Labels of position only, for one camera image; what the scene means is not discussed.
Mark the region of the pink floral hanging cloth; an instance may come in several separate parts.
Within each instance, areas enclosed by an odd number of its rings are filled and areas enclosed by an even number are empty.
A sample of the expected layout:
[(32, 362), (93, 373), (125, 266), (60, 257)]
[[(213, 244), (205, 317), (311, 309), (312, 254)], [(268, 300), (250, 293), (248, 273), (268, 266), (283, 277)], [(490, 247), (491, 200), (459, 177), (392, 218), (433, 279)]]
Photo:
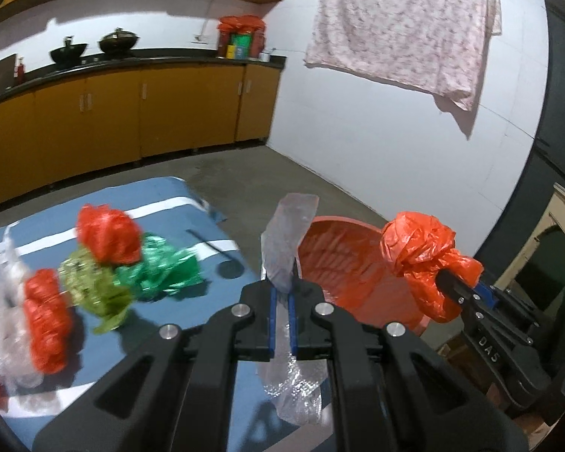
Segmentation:
[(470, 111), (500, 0), (319, 0), (307, 66), (395, 83)]

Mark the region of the orange lower kitchen cabinets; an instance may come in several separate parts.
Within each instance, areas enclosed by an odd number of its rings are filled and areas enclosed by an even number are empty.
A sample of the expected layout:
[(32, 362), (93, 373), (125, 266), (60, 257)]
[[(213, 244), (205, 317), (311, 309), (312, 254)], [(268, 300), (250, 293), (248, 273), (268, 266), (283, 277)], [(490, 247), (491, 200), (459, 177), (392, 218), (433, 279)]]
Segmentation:
[(285, 65), (144, 58), (33, 79), (0, 97), (0, 204), (146, 158), (264, 141)]

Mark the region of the yellow-green plastic bag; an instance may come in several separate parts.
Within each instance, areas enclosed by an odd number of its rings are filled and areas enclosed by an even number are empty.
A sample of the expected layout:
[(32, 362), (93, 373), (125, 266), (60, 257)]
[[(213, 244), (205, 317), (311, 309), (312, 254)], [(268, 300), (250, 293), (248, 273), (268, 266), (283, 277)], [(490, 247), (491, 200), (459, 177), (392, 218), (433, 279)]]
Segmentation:
[(72, 305), (100, 320), (94, 334), (107, 334), (124, 324), (132, 304), (130, 289), (116, 285), (113, 269), (98, 264), (89, 249), (79, 245), (60, 264), (58, 274)]

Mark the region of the orange-red plastic bag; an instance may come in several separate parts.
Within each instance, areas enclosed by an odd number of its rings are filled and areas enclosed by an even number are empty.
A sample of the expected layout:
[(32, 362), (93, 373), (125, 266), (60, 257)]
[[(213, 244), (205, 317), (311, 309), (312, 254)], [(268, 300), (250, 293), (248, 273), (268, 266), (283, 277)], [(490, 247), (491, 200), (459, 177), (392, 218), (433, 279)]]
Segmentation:
[(405, 279), (419, 310), (444, 324), (461, 312), (459, 305), (436, 284), (443, 269), (475, 289), (483, 264), (462, 254), (455, 246), (455, 231), (437, 217), (403, 211), (383, 227), (380, 252), (394, 275)]

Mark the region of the small red bottle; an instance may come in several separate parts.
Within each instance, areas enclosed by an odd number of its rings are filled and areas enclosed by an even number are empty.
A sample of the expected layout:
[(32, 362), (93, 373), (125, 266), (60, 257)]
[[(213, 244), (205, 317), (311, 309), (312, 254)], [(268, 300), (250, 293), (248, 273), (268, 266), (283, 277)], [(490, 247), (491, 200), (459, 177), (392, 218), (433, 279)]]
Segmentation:
[(24, 58), (20, 56), (17, 61), (17, 66), (15, 68), (15, 84), (21, 85), (25, 82), (25, 65)]

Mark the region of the clear bubble wrap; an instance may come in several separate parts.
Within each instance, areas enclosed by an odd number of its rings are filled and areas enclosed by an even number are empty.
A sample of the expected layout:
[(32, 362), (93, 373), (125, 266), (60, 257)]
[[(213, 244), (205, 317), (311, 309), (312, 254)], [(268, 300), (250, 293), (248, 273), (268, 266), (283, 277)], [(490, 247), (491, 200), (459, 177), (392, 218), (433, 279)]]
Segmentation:
[(32, 363), (23, 308), (31, 270), (20, 258), (10, 230), (5, 228), (0, 242), (0, 384), (32, 389), (43, 382), (43, 374)]

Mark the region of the red plastic basin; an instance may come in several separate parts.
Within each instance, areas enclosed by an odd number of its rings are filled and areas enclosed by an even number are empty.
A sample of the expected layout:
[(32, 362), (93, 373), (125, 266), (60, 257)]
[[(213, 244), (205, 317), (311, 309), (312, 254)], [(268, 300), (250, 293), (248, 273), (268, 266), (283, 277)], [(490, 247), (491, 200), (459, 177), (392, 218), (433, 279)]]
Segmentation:
[(301, 278), (363, 324), (382, 328), (399, 321), (420, 336), (431, 320), (418, 309), (405, 279), (383, 260), (381, 238), (382, 230), (371, 224), (317, 216), (299, 247)]

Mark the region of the red crumpled plastic bag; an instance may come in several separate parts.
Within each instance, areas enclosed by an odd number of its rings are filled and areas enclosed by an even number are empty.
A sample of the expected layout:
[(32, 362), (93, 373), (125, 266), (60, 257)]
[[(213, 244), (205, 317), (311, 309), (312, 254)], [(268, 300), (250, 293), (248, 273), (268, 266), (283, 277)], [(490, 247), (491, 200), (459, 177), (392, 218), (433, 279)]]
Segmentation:
[(77, 216), (76, 237), (100, 264), (130, 265), (142, 258), (139, 225), (124, 211), (108, 205), (83, 205)]

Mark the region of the black lidded wok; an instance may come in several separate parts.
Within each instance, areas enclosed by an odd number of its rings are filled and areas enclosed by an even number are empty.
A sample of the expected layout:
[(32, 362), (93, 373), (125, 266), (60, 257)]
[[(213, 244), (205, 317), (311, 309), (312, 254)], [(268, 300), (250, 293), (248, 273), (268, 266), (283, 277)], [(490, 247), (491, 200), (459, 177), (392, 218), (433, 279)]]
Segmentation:
[(131, 31), (117, 27), (99, 41), (99, 47), (106, 56), (121, 58), (129, 55), (131, 49), (139, 41), (139, 36)]

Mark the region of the blue white striped cloth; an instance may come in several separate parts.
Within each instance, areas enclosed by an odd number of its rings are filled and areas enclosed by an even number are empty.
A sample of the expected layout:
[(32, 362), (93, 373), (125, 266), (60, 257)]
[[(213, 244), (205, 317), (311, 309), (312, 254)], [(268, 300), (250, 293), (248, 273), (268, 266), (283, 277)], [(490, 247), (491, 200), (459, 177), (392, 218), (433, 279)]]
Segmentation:
[(177, 177), (106, 188), (44, 209), (2, 226), (0, 242), (4, 236), (11, 237), (18, 255), (33, 269), (56, 268), (77, 246), (75, 226), (86, 204), (122, 210), (143, 232), (166, 240), (173, 251), (194, 252), (197, 265), (191, 274), (197, 281), (190, 285), (158, 275), (153, 261), (146, 263), (146, 275), (140, 275), (136, 267), (118, 268), (117, 281), (129, 284), (134, 299), (124, 323), (96, 335), (93, 328), (99, 317), (77, 309), (69, 366), (46, 377), (36, 389), (10, 393), (2, 423), (25, 448), (31, 447), (36, 434), (60, 410), (161, 325), (203, 324), (217, 310), (237, 302), (242, 287), (257, 279), (248, 266), (234, 273), (220, 272), (222, 263), (243, 259), (240, 248), (218, 226), (222, 215)]

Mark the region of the dark green plastic bag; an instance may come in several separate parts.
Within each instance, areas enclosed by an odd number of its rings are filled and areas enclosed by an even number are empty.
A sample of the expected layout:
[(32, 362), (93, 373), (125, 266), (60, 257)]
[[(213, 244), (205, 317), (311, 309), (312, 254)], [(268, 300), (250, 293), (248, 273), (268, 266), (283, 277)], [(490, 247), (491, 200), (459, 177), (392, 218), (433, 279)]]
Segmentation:
[(132, 265), (114, 270), (115, 284), (130, 289), (139, 301), (182, 297), (185, 291), (204, 282), (199, 259), (194, 251), (176, 248), (166, 239), (142, 235), (142, 258)]

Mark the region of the clear plastic film piece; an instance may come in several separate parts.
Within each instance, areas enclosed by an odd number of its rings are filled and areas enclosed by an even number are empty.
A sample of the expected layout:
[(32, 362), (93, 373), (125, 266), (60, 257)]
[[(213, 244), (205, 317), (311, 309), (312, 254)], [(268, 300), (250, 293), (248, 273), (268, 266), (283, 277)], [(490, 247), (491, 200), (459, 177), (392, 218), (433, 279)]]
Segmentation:
[(263, 389), (277, 416), (294, 426), (320, 421), (320, 386), (327, 378), (323, 360), (299, 361), (291, 350), (289, 295), (298, 251), (317, 213), (319, 198), (290, 193), (278, 202), (261, 235), (262, 278), (275, 289), (273, 357), (258, 365)]

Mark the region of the red bag of groceries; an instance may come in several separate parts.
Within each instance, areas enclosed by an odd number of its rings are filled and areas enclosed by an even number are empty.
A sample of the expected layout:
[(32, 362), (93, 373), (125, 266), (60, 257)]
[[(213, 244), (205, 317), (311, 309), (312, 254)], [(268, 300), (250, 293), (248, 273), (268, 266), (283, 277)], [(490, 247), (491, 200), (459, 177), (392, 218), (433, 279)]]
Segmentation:
[(217, 26), (217, 56), (258, 59), (265, 48), (266, 23), (256, 15), (227, 15)]

